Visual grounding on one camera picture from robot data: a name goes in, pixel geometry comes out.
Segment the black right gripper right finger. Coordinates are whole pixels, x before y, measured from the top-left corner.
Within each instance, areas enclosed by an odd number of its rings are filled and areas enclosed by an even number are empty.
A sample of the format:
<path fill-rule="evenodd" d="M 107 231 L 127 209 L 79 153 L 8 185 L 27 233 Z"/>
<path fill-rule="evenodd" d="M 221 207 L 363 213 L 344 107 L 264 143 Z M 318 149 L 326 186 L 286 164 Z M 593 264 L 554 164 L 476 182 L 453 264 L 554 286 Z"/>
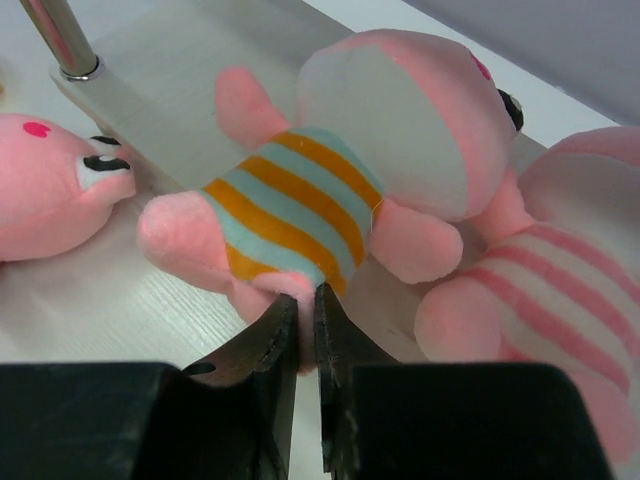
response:
<path fill-rule="evenodd" d="M 315 294 L 324 469 L 334 479 L 609 479 L 576 384 L 531 362 L 403 364 Z"/>

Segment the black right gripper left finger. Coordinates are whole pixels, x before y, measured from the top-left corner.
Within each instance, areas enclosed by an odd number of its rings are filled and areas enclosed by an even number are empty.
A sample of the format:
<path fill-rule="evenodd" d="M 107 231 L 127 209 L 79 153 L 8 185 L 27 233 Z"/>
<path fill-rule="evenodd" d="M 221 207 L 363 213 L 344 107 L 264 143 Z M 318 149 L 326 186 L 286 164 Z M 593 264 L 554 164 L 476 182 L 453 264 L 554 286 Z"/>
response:
<path fill-rule="evenodd" d="M 5 479 L 284 479 L 297 304 L 279 297 L 186 368 L 158 362 L 5 364 Z"/>

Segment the pink toy orange striped shirt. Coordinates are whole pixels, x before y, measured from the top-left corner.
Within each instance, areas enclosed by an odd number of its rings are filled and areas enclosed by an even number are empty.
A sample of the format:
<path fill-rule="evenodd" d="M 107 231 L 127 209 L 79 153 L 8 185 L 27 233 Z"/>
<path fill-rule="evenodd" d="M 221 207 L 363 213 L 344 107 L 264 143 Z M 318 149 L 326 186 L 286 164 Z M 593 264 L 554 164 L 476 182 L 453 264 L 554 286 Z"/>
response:
<path fill-rule="evenodd" d="M 368 256 L 404 283 L 437 280 L 461 262 L 458 222 L 490 242 L 532 223 L 509 165 L 522 108 L 461 43 L 378 29 L 318 50 L 298 73 L 294 121 L 244 67 L 219 73 L 214 103 L 246 159 L 151 200 L 137 243 L 248 322 L 294 298 L 301 371 L 316 363 L 321 285 L 343 294 Z"/>

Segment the pink toy red polka-dot shirt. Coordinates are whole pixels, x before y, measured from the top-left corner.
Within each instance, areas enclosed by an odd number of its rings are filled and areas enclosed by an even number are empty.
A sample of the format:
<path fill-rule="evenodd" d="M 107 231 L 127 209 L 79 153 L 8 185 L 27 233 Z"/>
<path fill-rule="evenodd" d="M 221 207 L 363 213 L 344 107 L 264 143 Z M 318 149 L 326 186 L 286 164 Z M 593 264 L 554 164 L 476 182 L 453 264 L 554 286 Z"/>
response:
<path fill-rule="evenodd" d="M 1 260 L 65 253 L 89 240 L 136 193 L 112 137 L 84 139 L 46 119 L 1 116 Z"/>

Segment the white two-tier wooden shelf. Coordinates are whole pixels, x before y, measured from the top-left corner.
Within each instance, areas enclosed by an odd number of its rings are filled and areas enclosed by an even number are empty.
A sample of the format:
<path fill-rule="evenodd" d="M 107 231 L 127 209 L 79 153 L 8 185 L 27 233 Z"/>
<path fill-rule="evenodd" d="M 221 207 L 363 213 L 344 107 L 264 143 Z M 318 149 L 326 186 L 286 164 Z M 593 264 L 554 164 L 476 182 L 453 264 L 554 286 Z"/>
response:
<path fill-rule="evenodd" d="M 67 82 L 17 1 L 1 5 L 5 111 L 80 135 L 115 133 L 139 162 L 138 195 L 85 245 L 10 265 L 2 279 L 1 341 L 11 360 L 163 360 L 185 365 L 240 329 L 225 301 L 146 262 L 135 245 L 151 195 L 194 188 L 240 159 L 213 119 L 213 78 L 251 66 L 284 111 L 297 66 L 346 34 L 379 27 L 453 31 L 400 1 L 75 1 L 104 70 Z"/>

